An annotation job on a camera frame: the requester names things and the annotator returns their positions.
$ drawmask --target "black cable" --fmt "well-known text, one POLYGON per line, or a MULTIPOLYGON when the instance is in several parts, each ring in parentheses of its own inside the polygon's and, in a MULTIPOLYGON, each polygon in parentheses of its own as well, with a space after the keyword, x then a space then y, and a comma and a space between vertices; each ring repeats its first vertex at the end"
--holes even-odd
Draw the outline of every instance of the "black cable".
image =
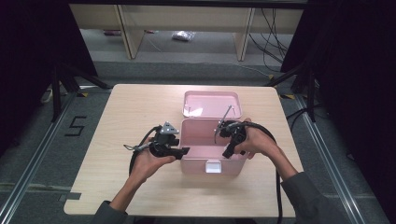
MULTIPOLYGON (((314 109, 315 109, 315 108, 318 108, 318 107, 322 107, 322 106, 323 106, 323 104, 314 105, 314 109)), ((295 124, 297 118, 299 118, 299 117, 300 117, 304 112, 306 112, 307 110, 308 110, 308 108, 305 107, 305 108, 303 108, 303 109, 299 109, 299 110, 297 110, 296 112, 294 112, 294 113, 292 113, 292 114, 286 116, 286 119, 290 119, 291 117, 297 115, 296 118, 294 118, 293 122, 291 123, 291 126, 290 126, 290 131, 291 131, 291 132, 293 131, 293 127, 294 127, 294 124, 295 124)))
POLYGON ((267 39, 262 33, 260 33, 260 35, 261 35, 262 38, 263 38, 266 42, 268 42, 268 44, 270 44, 272 47, 274 47, 274 48, 279 48, 279 46, 277 46, 277 45, 271 43, 271 41, 270 41, 269 39, 267 39))
POLYGON ((260 46, 254 39, 253 36, 251 36, 251 34, 249 34, 251 40, 253 41, 253 43, 256 45, 256 47, 262 51, 262 61, 264 62, 264 66, 273 72, 280 72, 280 71, 276 71, 270 67, 268 67, 267 63, 265 62, 265 53, 268 54, 269 56, 271 56, 272 58, 274 58, 275 60, 277 60, 279 63, 283 63, 282 61, 280 61, 280 59, 278 59, 273 53, 271 53, 270 51, 264 49, 262 46, 260 46))
POLYGON ((264 13, 264 10, 262 9, 262 15, 264 16, 264 18, 265 18, 265 21, 267 22, 267 25, 268 25, 268 28, 270 29, 270 35, 268 35, 268 42, 269 42, 269 39, 270 39, 270 36, 271 36, 271 34, 274 36, 274 38, 275 38, 275 40, 276 40, 276 43, 277 43, 277 47, 279 48, 279 49, 282 49, 282 50, 287 50, 288 48, 285 46, 285 45, 283 45, 280 41, 279 41, 279 39, 277 38, 277 33, 276 33, 276 10, 273 8, 273 24, 271 25, 270 24, 270 22, 268 21, 268 19, 267 19, 267 17, 265 16, 265 13, 264 13))
POLYGON ((161 129, 162 127, 163 127, 163 126, 159 125, 159 126, 157 126, 157 127, 153 127, 150 131, 148 131, 148 133, 146 133, 146 135, 143 137, 143 139, 142 139, 142 141, 140 142, 139 146, 141 147, 141 146, 145 143, 146 139, 148 139, 149 135, 151 135, 152 132, 161 129))
MULTIPOLYGON (((253 127, 253 128, 259 129, 263 133, 267 134, 276 143, 276 140, 275 140, 274 136, 270 133, 270 131, 268 131, 266 128, 264 128, 260 124, 243 121, 243 122, 233 123, 227 127, 230 127, 230 126, 231 127, 246 127, 246 126, 248 126, 248 127, 253 127)), ((282 208, 282 195, 280 192, 280 174, 277 170, 276 170, 276 200, 277 200, 277 212, 278 212, 277 224, 280 224, 280 223, 282 223, 282 218, 283 218, 283 208, 282 208)))
POLYGON ((282 198, 280 194, 280 174, 276 171, 276 199, 277 199, 277 224, 282 223, 283 209, 282 209, 282 198))
POLYGON ((279 58, 277 58, 277 57, 275 56, 275 54, 271 53, 271 52, 268 51, 267 49, 263 48, 260 44, 258 44, 258 43, 256 42, 256 40, 253 38, 253 36, 251 36, 251 34, 249 34, 249 36, 250 36, 251 40, 253 41, 253 43, 256 45, 256 47, 257 47, 259 50, 265 52, 266 54, 268 54, 269 56, 271 56, 272 58, 274 58, 275 60, 277 60, 279 63, 283 63, 283 61, 280 60, 279 58))

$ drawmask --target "tape mark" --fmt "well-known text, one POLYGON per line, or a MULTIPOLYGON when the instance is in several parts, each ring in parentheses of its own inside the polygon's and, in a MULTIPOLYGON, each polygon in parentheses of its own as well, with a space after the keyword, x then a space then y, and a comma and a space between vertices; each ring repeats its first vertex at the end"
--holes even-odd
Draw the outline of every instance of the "tape mark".
POLYGON ((82 130, 84 129, 85 126, 83 125, 75 125, 74 123, 76 122, 77 119, 85 119, 87 118, 86 116, 75 116, 72 120, 72 123, 70 124, 69 128, 75 128, 78 129, 78 133, 67 133, 64 136, 67 137, 79 137, 82 133, 82 130))
POLYGON ((275 77, 274 75, 268 75, 268 77, 270 78, 270 81, 274 81, 275 77))
POLYGON ((295 100, 295 96, 293 94, 280 94, 279 98, 280 99, 295 100))

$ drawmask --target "table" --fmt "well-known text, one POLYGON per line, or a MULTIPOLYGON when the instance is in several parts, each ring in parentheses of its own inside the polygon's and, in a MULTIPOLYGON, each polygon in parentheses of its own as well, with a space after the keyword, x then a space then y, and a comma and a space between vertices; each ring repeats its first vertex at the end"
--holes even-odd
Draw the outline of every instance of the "table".
MULTIPOLYGON (((180 129, 186 91, 234 91, 244 118, 272 132, 298 171, 302 165, 276 90, 269 87, 116 85, 99 121, 64 211, 94 214, 112 200, 128 176, 134 146, 154 126, 169 121, 180 129)), ((285 217, 294 210, 282 191, 285 217)), ((127 209, 133 216, 277 217, 276 170, 264 156, 246 161, 240 175, 183 175, 180 161, 166 164, 139 189, 127 209)))

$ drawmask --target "sleeve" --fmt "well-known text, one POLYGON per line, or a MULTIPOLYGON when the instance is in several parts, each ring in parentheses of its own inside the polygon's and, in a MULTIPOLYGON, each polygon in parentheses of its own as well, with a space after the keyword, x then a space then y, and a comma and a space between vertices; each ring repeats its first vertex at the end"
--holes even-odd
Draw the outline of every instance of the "sleeve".
POLYGON ((96 211, 91 224, 122 224, 127 217, 128 214, 115 210, 110 207, 109 201, 104 201, 96 211))
POLYGON ((282 183, 296 213, 297 223, 349 223, 344 215, 323 196, 306 173, 299 173, 282 183))

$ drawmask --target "pink box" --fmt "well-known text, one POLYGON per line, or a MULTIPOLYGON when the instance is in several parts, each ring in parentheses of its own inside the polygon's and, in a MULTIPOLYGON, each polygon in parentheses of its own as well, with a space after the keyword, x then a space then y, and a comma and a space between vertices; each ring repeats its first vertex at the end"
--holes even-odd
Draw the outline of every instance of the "pink box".
POLYGON ((242 109, 238 95, 231 91, 187 91, 181 124, 180 148, 190 151, 181 159, 181 170, 188 175, 238 175, 248 154, 222 156, 230 138, 216 137, 215 130, 224 114, 226 120, 239 120, 242 109))

